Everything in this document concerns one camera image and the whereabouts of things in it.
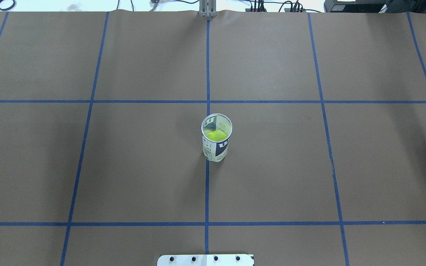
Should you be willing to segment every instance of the yellow tennis ball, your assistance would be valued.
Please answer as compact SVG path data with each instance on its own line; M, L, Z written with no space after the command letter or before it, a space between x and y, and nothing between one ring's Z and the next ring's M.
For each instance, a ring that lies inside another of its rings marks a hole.
M206 135L206 137L212 141L222 141L228 137L225 132L221 130L211 131Z

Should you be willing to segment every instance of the metal bracket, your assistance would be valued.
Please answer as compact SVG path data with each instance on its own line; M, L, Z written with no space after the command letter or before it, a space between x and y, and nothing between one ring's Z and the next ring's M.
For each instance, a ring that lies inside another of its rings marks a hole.
M200 17L216 17L216 0L200 0Z
M254 266L252 254L162 255L157 266Z

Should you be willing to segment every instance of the tennis ball can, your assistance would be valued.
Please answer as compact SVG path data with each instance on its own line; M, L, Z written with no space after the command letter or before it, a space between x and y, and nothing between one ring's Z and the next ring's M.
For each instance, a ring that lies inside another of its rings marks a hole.
M221 113L213 113L203 119L203 154L208 161L219 162L228 154L233 124Z

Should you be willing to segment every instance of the metal plate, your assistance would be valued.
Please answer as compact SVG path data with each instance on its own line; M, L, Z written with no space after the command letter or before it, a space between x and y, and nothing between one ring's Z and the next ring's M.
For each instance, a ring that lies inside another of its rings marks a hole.
M254 255L211 254L211 255L162 255L157 266L254 266Z

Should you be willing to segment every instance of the black box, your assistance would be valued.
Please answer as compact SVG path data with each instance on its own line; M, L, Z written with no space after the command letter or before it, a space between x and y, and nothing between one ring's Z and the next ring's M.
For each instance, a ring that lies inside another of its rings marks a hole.
M324 6L328 13L379 13L385 3L385 0L356 0L354 2L325 0Z

